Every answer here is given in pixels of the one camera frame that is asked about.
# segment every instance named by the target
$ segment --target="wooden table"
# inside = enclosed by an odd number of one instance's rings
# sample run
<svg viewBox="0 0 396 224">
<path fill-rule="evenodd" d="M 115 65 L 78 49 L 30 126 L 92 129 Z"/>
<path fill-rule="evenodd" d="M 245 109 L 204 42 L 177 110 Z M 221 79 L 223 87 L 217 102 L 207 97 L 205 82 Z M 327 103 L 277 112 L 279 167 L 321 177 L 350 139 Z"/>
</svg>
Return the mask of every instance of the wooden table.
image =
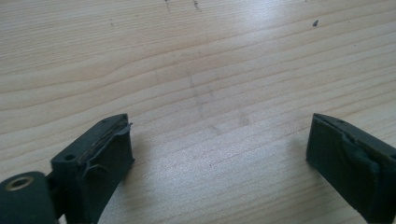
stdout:
<svg viewBox="0 0 396 224">
<path fill-rule="evenodd" d="M 0 180 L 128 113 L 100 223 L 363 223 L 305 149 L 314 112 L 396 146 L 396 1 L 6 0 L 0 92 Z"/>
</svg>

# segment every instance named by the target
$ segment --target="hole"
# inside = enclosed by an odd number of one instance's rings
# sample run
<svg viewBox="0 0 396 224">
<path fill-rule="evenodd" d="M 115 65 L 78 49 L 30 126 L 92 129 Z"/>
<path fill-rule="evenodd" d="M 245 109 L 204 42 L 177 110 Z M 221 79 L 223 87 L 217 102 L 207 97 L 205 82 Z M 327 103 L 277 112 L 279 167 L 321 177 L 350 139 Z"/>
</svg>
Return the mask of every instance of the hole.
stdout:
<svg viewBox="0 0 396 224">
<path fill-rule="evenodd" d="M 29 186 L 33 182 L 33 180 L 34 179 L 31 176 L 22 176 L 16 178 L 6 185 L 6 190 L 14 191 L 18 189 L 23 189 L 26 186 Z"/>
<path fill-rule="evenodd" d="M 65 160 L 67 161 L 71 161 L 75 158 L 75 155 L 67 155 L 66 157 L 64 157 Z"/>
</svg>

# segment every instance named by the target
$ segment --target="dirt mark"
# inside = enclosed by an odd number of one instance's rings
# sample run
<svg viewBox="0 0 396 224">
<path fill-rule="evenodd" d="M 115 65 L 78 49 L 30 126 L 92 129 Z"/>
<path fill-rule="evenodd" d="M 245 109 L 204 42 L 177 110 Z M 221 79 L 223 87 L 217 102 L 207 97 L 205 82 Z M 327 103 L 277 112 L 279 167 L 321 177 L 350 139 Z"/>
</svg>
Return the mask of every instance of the dirt mark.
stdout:
<svg viewBox="0 0 396 224">
<path fill-rule="evenodd" d="M 195 6 L 195 9 L 197 10 L 197 11 L 199 11 L 199 12 L 202 12 L 202 10 L 199 8 L 199 6 L 198 6 L 198 1 L 197 0 L 193 0 L 193 2 L 194 2 L 194 6 Z"/>
</svg>

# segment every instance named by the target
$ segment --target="black plastic piece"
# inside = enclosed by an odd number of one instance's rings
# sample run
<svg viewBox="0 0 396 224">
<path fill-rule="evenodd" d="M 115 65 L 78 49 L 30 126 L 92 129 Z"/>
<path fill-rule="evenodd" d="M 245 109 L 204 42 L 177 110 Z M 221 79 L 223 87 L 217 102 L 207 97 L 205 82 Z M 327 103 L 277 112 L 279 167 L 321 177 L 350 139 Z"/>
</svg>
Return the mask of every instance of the black plastic piece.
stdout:
<svg viewBox="0 0 396 224">
<path fill-rule="evenodd" d="M 62 214 L 68 223 L 97 223 L 134 162 L 130 127 L 126 114 L 103 119 L 51 160 L 47 177 L 30 172 L 1 183 L 0 223 L 53 224 Z"/>
<path fill-rule="evenodd" d="M 367 222 L 393 221 L 396 148 L 343 120 L 314 114 L 306 159 Z"/>
</svg>

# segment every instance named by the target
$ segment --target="light wood surface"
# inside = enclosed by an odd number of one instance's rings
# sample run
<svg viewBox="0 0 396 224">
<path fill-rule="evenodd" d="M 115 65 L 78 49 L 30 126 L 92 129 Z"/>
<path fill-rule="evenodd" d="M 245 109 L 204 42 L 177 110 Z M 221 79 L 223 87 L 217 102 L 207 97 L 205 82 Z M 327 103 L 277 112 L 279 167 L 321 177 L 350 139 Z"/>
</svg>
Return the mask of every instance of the light wood surface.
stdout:
<svg viewBox="0 0 396 224">
<path fill-rule="evenodd" d="M 0 2 L 0 180 L 128 113 L 100 223 L 364 223 L 304 160 L 314 112 L 396 147 L 396 1 Z"/>
</svg>

